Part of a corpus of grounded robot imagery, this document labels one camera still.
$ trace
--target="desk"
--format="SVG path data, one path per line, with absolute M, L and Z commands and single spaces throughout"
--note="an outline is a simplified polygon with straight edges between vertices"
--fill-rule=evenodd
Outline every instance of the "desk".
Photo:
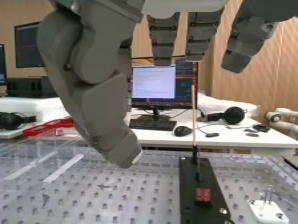
M 182 110 L 172 110 L 165 112 L 169 116 L 181 113 Z M 137 118 L 138 114 L 146 114 L 144 111 L 133 110 L 132 118 Z M 173 118 L 177 126 L 193 127 L 192 124 L 192 111 Z M 249 127 L 258 123 L 251 118 L 245 120 L 233 127 Z M 225 124 L 222 121 L 213 123 L 198 122 L 198 127 L 208 124 Z M 193 135 L 185 137 L 176 137 L 173 132 L 150 131 L 150 130 L 133 130 L 140 143 L 144 146 L 153 147 L 177 147 L 189 148 L 192 146 Z M 204 128 L 205 132 L 220 133 L 218 137 L 206 138 L 205 134 L 197 130 L 197 144 L 200 148 L 224 148 L 224 149 L 250 149 L 254 154 L 274 154 L 274 155 L 293 155 L 294 149 L 298 148 L 298 141 L 283 135 L 281 132 L 271 129 L 267 133 L 259 132 L 259 137 L 249 137 L 243 129 L 228 129 L 224 125 L 210 126 Z

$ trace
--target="red object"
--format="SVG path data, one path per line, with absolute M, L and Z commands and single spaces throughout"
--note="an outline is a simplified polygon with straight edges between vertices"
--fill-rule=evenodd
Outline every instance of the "red object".
M 44 123 L 44 125 L 53 128 L 75 128 L 75 123 L 72 118 L 57 119 Z
M 69 128 L 69 129 L 75 128 L 75 123 L 72 118 L 57 119 L 44 123 L 43 125 L 31 127 L 23 131 L 23 134 L 25 136 L 37 136 L 37 135 L 59 136 L 61 133 L 61 130 L 59 132 L 56 130 L 61 128 Z
M 212 190 L 208 188 L 197 188 L 197 201 L 210 202 Z
M 36 136 L 36 135 L 41 135 L 43 133 L 51 131 L 52 128 L 49 126 L 45 126 L 45 125 L 37 125 L 37 126 L 33 126 L 32 128 L 27 128 L 24 131 L 23 131 L 23 134 L 25 136 Z

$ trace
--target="cable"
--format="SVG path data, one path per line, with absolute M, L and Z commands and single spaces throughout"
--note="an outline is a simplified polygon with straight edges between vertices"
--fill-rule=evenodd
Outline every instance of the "cable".
M 174 115 L 174 116 L 170 117 L 170 118 L 176 118 L 176 117 L 178 117 L 178 116 L 180 116 L 181 114 L 184 114 L 188 110 L 189 110 L 189 109 L 186 109 L 185 111 L 182 111 L 180 114 Z
M 254 123 L 254 124 L 250 125 L 249 127 L 230 127 L 229 125 L 226 125 L 226 128 L 228 128 L 228 129 L 243 129 L 243 128 L 251 128 L 255 124 L 258 124 L 258 123 Z
M 209 127 L 209 126 L 225 126 L 225 127 L 228 127 L 228 125 L 225 125 L 225 124 L 208 124 L 208 125 L 205 125 L 205 126 L 202 126 L 202 127 L 198 127 L 198 123 L 197 123 L 197 129 L 204 133 L 204 134 L 213 134 L 213 133 L 208 133 L 208 132 L 205 132 L 204 130 L 202 130 L 202 128 L 206 128 L 206 127 Z
M 148 113 L 148 114 L 153 114 L 153 113 L 152 113 L 152 112 L 149 112 L 148 110 L 144 110 L 144 112 L 145 112 L 145 113 Z M 142 114 L 142 115 L 144 115 L 144 114 Z

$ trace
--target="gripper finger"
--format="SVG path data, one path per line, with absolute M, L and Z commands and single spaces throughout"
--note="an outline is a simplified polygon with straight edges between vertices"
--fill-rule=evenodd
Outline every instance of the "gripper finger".
M 56 1 L 56 11 L 39 29 L 45 69 L 83 138 L 109 162 L 128 168 L 141 155 L 124 122 L 129 43 L 141 13 L 122 1 L 77 1 L 76 7 L 65 2 Z

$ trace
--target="monitor screen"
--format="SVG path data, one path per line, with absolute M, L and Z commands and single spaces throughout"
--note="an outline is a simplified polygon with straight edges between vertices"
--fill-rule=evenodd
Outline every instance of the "monitor screen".
M 15 27 L 16 38 L 16 67 L 44 67 L 36 42 L 40 23 L 31 23 Z
M 5 85 L 7 85 L 5 52 L 4 52 L 4 45 L 0 44 L 0 86 Z
M 192 108 L 192 85 L 197 90 L 198 63 L 174 57 L 170 67 L 156 67 L 153 58 L 133 63 L 132 106 Z

